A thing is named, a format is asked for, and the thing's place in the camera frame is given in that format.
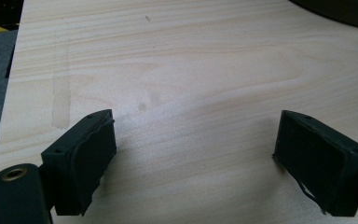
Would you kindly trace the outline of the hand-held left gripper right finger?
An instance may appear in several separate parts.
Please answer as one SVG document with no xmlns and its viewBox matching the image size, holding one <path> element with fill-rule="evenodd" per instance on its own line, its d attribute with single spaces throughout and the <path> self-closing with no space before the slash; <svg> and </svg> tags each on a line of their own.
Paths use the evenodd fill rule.
<svg viewBox="0 0 358 224">
<path fill-rule="evenodd" d="M 323 212 L 356 214 L 357 142 L 311 116 L 283 110 L 273 158 Z"/>
</svg>

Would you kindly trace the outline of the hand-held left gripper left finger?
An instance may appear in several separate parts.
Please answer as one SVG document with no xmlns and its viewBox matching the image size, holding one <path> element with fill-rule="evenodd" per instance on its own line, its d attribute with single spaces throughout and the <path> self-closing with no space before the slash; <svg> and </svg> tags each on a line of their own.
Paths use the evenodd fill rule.
<svg viewBox="0 0 358 224">
<path fill-rule="evenodd" d="M 85 214 L 116 153 L 110 109 L 89 114 L 75 124 L 41 153 L 48 207 L 59 216 Z"/>
</svg>

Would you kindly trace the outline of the black mesh waste bin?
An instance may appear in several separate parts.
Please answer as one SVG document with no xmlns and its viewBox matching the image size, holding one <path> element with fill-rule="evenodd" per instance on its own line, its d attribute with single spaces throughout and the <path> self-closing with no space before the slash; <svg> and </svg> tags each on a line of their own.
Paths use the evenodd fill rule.
<svg viewBox="0 0 358 224">
<path fill-rule="evenodd" d="M 358 0 L 290 0 L 320 16 L 358 27 Z"/>
</svg>

